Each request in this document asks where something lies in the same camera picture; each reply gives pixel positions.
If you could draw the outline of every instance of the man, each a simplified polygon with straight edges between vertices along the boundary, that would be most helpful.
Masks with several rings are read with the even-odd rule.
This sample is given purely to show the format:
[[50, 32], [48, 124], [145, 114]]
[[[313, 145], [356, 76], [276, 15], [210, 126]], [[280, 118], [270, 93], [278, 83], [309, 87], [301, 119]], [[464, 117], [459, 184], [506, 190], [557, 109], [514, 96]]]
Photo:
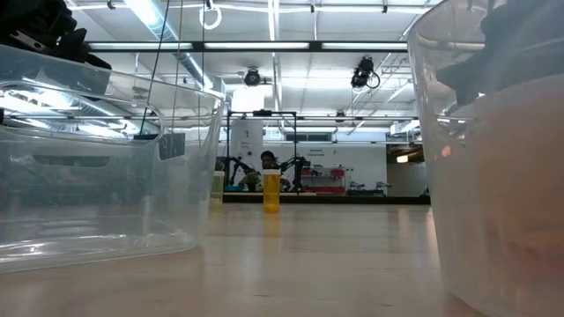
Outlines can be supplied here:
[[[274, 156], [274, 153], [272, 153], [271, 151], [264, 151], [261, 154], [261, 161], [263, 162], [263, 170], [280, 169], [278, 164], [276, 164], [276, 157]], [[247, 175], [245, 175], [243, 179], [239, 182], [239, 186], [244, 186], [246, 184], [246, 181], [247, 181]], [[280, 184], [284, 186], [285, 191], [290, 190], [290, 188], [292, 187], [292, 183], [286, 178], [283, 178], [281, 175], [280, 175]]]

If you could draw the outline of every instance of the ceiling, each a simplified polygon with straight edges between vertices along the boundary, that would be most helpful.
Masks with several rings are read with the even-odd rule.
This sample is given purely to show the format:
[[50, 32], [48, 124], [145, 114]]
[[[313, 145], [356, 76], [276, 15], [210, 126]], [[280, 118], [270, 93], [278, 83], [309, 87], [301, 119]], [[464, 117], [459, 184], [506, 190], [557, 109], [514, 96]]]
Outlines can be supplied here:
[[[67, 0], [73, 10], [78, 27], [88, 30], [88, 41], [155, 41], [144, 23], [124, 2], [113, 1], [117, 7], [111, 11], [106, 0]], [[396, 12], [392, 8], [428, 8], [439, 0], [315, 0], [316, 8], [360, 5], [356, 11], [334, 12], [305, 11], [312, 4], [309, 0], [279, 0], [279, 19], [274, 25], [276, 41], [404, 41], [406, 31], [419, 17], [418, 14]], [[167, 19], [177, 28], [182, 41], [270, 41], [268, 1], [214, 1], [223, 7], [222, 19], [212, 30], [204, 30], [199, 21], [202, 1], [183, 1], [192, 6], [179, 9], [180, 1], [171, 1]], [[365, 12], [386, 4], [388, 13]], [[204, 21], [212, 24], [215, 12], [208, 12]], [[135, 53], [97, 54], [109, 62], [114, 70], [135, 73]], [[241, 73], [248, 68], [258, 68], [261, 76], [273, 78], [272, 53], [194, 53], [196, 62], [208, 75], [219, 76], [226, 82], [226, 90], [241, 88]], [[372, 57], [381, 75], [382, 84], [374, 90], [366, 90], [357, 96], [350, 86], [353, 69], [363, 56]], [[345, 110], [347, 115], [416, 115], [412, 75], [407, 54], [362, 53], [277, 53], [281, 74], [280, 109], [301, 114], [334, 115]], [[157, 58], [156, 53], [140, 53], [137, 74], [150, 76]], [[157, 80], [174, 83], [177, 61], [169, 53], [159, 54], [156, 63]], [[188, 77], [179, 67], [177, 84]], [[274, 109], [272, 93], [267, 93], [267, 108]], [[367, 125], [378, 124], [367, 122]]]

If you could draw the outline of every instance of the light wood floor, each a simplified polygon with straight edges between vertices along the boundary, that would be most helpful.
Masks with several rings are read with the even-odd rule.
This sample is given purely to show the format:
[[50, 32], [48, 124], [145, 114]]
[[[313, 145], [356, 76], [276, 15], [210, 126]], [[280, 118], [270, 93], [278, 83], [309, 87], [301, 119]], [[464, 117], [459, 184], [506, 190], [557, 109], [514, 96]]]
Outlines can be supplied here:
[[213, 212], [202, 247], [0, 276], [3, 317], [483, 317], [447, 294], [419, 206]]

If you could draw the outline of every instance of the clear plastic bin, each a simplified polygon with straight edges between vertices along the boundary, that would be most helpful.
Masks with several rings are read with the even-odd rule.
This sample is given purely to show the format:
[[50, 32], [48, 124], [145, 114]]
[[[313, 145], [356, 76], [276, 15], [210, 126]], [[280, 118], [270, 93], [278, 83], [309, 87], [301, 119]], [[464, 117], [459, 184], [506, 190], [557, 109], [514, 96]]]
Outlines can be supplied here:
[[564, 312], [563, 13], [449, 0], [409, 36], [443, 281], [491, 316]]
[[220, 98], [4, 46], [0, 90], [0, 272], [197, 244]]
[[264, 213], [280, 211], [280, 170], [263, 170]]
[[213, 174], [213, 185], [211, 186], [210, 210], [221, 210], [223, 205], [223, 187], [225, 186], [225, 172], [216, 171]]

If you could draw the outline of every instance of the black metal frame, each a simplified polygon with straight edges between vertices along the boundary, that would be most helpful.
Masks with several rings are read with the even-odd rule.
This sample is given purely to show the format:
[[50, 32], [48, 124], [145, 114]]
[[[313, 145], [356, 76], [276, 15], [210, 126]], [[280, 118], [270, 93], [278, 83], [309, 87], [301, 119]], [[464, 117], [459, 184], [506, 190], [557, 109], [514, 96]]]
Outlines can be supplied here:
[[[279, 116], [284, 116], [284, 115], [291, 115], [293, 117], [293, 155], [296, 157], [298, 155], [298, 113], [295, 111], [231, 111], [228, 110], [227, 111], [227, 158], [231, 157], [231, 153], [229, 151], [229, 146], [230, 146], [230, 133], [231, 132], [231, 117], [234, 114], [241, 114], [241, 120], [245, 120], [247, 118], [248, 114], [252, 114], [253, 117], [263, 117], [263, 118], [271, 118], [273, 114], [278, 114]], [[226, 167], [225, 167], [225, 171], [226, 171], [226, 178], [228, 175], [230, 175], [231, 171], [230, 171], [230, 166], [231, 162], [229, 161], [229, 159], [226, 161]], [[294, 166], [293, 167], [293, 172], [294, 172], [294, 177], [295, 174], [298, 173], [298, 167]]]
[[[88, 41], [87, 44], [111, 44], [112, 41]], [[158, 43], [157, 41], [119, 41], [119, 43]], [[323, 48], [323, 44], [331, 43], [362, 43], [362, 44], [405, 44], [404, 41], [175, 41], [163, 42], [165, 44], [191, 44], [192, 48], [180, 48], [182, 53], [233, 53], [233, 52], [264, 52], [264, 53], [281, 53], [281, 52], [302, 52], [302, 53], [407, 53], [407, 49], [373, 49], [373, 48]], [[272, 44], [272, 43], [307, 43], [307, 48], [207, 48], [207, 43], [256, 43], [256, 44]], [[177, 53], [178, 48], [91, 48], [91, 53]]]

